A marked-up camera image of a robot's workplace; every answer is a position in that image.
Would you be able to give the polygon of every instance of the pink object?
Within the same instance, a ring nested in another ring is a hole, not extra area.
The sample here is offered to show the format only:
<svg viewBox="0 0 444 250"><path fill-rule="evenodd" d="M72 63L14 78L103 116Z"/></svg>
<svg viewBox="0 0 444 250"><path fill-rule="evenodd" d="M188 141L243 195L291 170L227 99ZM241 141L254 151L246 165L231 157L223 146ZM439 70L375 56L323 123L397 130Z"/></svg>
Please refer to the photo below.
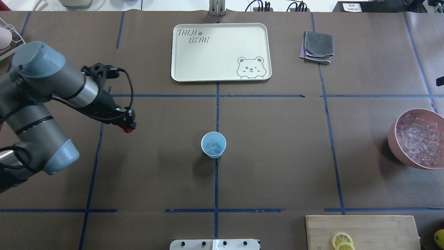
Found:
<svg viewBox="0 0 444 250"><path fill-rule="evenodd" d="M444 169L444 163L440 165L425 167L422 166L416 162L414 162L412 159L410 159L407 154L404 153L401 146L398 143L398 138L396 136L396 125L401 117L406 116L407 114L412 115L413 117L424 119L426 122L436 122L438 124L438 129L440 131L444 131L444 117L441 115L428 110L428 109L411 109L405 111L402 115L396 119L396 121L393 123L392 127L390 128L390 131L388 133L388 145L390 146L390 149L392 153L400 160L402 163L414 167L417 169L430 169L430 170L438 170L438 169ZM440 141L440 145L444 146L444 140Z"/></svg>
<svg viewBox="0 0 444 250"><path fill-rule="evenodd" d="M0 0L0 10L11 10L2 0Z"/></svg>
<svg viewBox="0 0 444 250"><path fill-rule="evenodd" d="M12 40L12 33L9 29L0 27L0 49L8 47Z"/></svg>

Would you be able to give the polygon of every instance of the bear illustration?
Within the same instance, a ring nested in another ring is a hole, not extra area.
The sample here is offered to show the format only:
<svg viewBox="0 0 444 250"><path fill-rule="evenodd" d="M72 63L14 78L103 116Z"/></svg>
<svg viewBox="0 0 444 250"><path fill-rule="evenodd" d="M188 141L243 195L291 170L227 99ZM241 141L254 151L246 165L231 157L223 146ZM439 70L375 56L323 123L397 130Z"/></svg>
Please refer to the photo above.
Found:
<svg viewBox="0 0 444 250"><path fill-rule="evenodd" d="M238 75L241 79L264 79L264 75L267 73L263 65L264 59L260 56L254 59L240 57L238 63Z"/></svg>

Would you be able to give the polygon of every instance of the lemon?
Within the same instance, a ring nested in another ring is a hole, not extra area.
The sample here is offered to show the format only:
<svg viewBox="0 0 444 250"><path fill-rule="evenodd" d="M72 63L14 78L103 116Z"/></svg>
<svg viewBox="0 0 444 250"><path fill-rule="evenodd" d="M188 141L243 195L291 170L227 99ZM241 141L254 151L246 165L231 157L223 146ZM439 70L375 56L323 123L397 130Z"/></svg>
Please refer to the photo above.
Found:
<svg viewBox="0 0 444 250"><path fill-rule="evenodd" d="M337 250L338 246L343 242L350 243L350 245L353 246L353 241L352 241L352 238L350 237L350 235L348 235L344 232L339 232L339 233L335 234L332 238L333 249Z"/></svg>
<svg viewBox="0 0 444 250"><path fill-rule="evenodd" d="M348 242L342 242L336 248L336 250L355 250L354 246Z"/></svg>
<svg viewBox="0 0 444 250"><path fill-rule="evenodd" d="M435 243L441 248L444 249L444 229L436 231L434 237Z"/></svg>

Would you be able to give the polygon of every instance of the label sticker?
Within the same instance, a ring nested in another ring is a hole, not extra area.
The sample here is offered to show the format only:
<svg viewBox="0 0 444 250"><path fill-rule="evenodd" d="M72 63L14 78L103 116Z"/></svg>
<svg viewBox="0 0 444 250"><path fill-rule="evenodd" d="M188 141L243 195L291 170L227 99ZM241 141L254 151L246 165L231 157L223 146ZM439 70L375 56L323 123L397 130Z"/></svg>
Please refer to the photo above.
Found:
<svg viewBox="0 0 444 250"><path fill-rule="evenodd" d="M362 12L360 4L342 4L346 12Z"/></svg>

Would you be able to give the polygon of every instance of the folded cloth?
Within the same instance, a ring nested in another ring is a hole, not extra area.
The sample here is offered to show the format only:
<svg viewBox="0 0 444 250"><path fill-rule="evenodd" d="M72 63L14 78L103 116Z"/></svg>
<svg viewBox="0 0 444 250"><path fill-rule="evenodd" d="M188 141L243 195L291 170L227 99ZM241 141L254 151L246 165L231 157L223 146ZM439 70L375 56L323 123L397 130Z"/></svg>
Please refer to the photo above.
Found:
<svg viewBox="0 0 444 250"><path fill-rule="evenodd" d="M334 56L334 36L312 31L304 32L300 58L329 64L332 56Z"/></svg>

